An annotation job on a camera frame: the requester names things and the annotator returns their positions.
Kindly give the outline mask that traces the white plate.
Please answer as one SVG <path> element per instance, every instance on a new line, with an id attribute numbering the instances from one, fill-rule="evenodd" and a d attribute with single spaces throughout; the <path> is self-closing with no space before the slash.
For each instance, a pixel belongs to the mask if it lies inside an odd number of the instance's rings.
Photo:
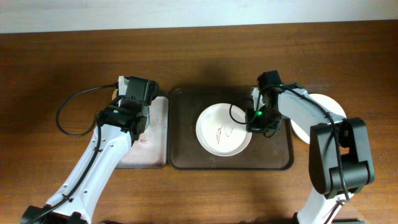
<path id="1" fill-rule="evenodd" d="M 333 98 L 318 93 L 311 93 L 309 96 L 332 113 L 346 118 L 346 113 L 344 112 L 343 108 Z M 295 121 L 291 120 L 290 123 L 297 137 L 306 144 L 310 144 L 310 136 Z"/>
<path id="2" fill-rule="evenodd" d="M 234 156 L 250 143 L 252 134 L 242 123 L 245 112 L 228 103 L 217 103 L 207 107 L 197 119 L 195 132 L 201 146 L 221 157 Z"/>

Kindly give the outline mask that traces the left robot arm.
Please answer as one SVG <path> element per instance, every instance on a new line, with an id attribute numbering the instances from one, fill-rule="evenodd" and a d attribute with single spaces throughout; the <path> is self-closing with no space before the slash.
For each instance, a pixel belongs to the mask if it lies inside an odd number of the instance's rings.
<path id="1" fill-rule="evenodd" d="M 29 206 L 21 223 L 91 223 L 98 199 L 121 158 L 149 125 L 159 84 L 120 76 L 116 97 L 95 115 L 91 141 L 63 185 L 44 207 Z"/>

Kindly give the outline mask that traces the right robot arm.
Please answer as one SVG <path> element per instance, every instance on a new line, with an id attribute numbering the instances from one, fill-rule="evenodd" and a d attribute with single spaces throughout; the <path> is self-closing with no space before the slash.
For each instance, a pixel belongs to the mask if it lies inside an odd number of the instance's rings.
<path id="1" fill-rule="evenodd" d="M 310 137 L 313 189 L 292 223 L 332 223 L 343 205 L 375 178 L 365 122 L 331 112 L 298 83 L 282 83 L 275 70 L 258 76 L 257 84 L 256 105 L 246 111 L 247 131 L 270 138 L 289 119 Z"/>

